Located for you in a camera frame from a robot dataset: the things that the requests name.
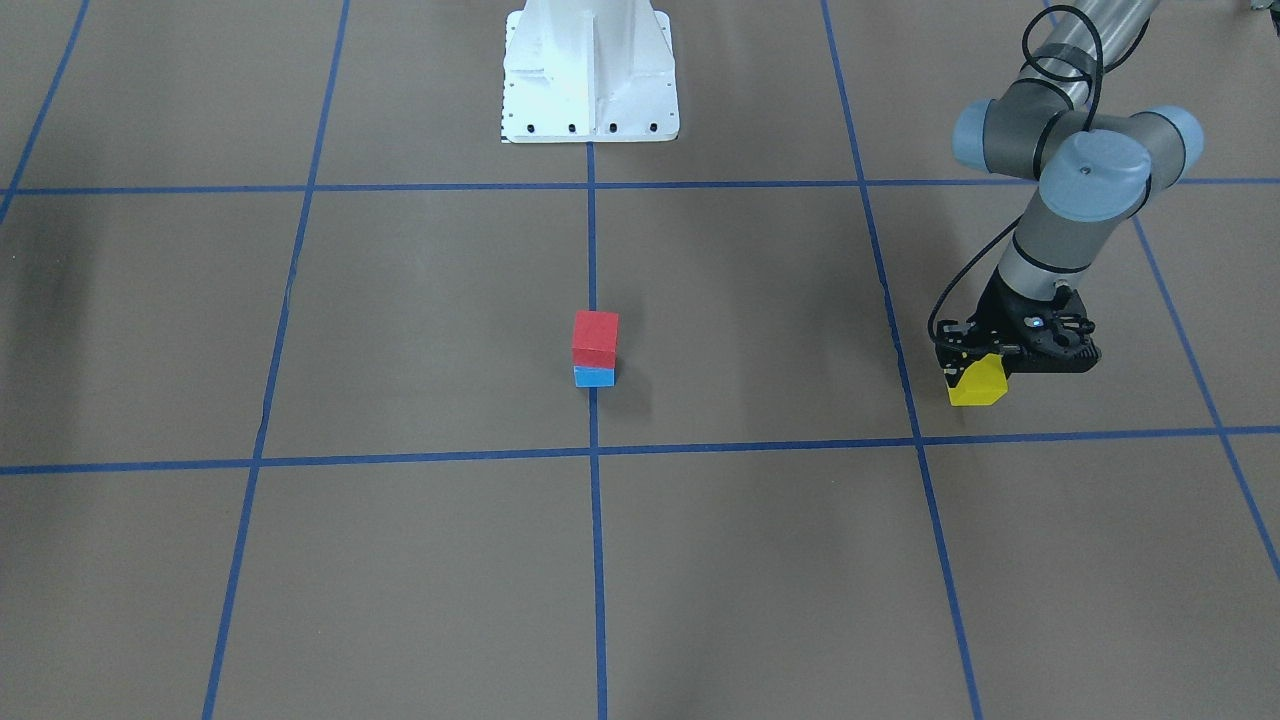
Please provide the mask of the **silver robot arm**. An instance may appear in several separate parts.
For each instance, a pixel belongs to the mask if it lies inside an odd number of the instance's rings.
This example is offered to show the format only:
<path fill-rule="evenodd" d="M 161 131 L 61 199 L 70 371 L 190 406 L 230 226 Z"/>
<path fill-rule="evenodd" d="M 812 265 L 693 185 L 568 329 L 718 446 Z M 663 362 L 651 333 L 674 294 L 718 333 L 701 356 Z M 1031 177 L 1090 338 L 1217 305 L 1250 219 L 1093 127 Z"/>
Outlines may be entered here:
<path fill-rule="evenodd" d="M 1184 108 L 1100 110 L 1107 76 L 1137 50 L 1156 9 L 1155 1 L 1052 5 L 1060 22 L 1037 47 L 1021 38 L 1023 64 L 1004 95 L 957 118 L 959 163 L 1033 181 L 1036 192 L 997 234 L 1004 252 L 975 311 L 963 322 L 928 319 L 950 389 L 984 374 L 1075 374 L 1100 361 L 1080 296 L 1085 273 L 1115 229 L 1175 186 L 1206 145 Z"/>

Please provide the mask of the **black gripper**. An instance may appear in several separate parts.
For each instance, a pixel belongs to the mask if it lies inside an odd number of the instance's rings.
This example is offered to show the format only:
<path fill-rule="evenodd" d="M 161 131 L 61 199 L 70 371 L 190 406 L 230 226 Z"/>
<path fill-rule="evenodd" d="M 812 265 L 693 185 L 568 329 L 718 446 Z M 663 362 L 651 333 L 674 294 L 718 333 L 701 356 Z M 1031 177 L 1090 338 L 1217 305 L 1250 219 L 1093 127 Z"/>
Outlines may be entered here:
<path fill-rule="evenodd" d="M 934 323 L 934 355 L 948 377 L 964 375 L 984 357 L 996 357 L 1005 375 L 1085 373 L 1102 357 L 1094 329 L 1071 286 L 1056 288 L 1050 300 L 1028 299 L 995 273 L 965 322 Z"/>

